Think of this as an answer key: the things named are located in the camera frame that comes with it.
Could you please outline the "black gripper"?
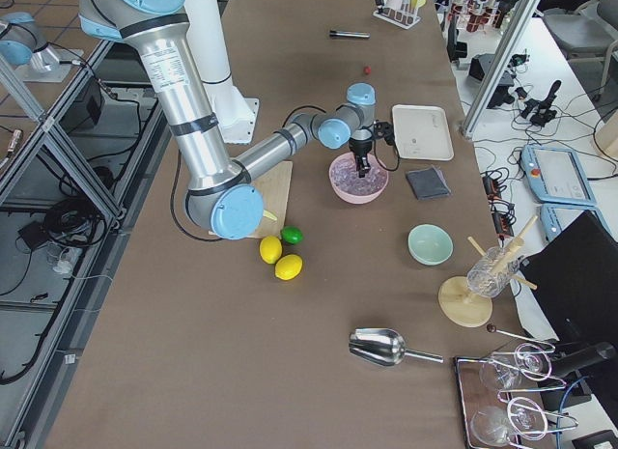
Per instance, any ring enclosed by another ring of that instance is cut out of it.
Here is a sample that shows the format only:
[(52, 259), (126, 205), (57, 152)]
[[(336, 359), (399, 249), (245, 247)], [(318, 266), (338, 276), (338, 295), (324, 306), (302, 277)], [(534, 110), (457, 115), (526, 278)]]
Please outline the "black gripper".
[(358, 175), (365, 176), (370, 171), (368, 154), (378, 140), (384, 140), (387, 145), (396, 148), (394, 127), (391, 123), (374, 121), (371, 126), (362, 126), (349, 140)]

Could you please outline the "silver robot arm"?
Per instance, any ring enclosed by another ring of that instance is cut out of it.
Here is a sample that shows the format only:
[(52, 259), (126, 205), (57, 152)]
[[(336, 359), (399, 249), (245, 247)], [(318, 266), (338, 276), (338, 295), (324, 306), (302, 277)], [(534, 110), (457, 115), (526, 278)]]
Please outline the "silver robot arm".
[(330, 149), (367, 140), (375, 125), (376, 92), (367, 83), (352, 84), (334, 112), (298, 114), (231, 158), (187, 40), (184, 2), (79, 0), (81, 27), (137, 51), (191, 175), (185, 196), (189, 219), (220, 238), (244, 239), (265, 210), (253, 179), (314, 139)]

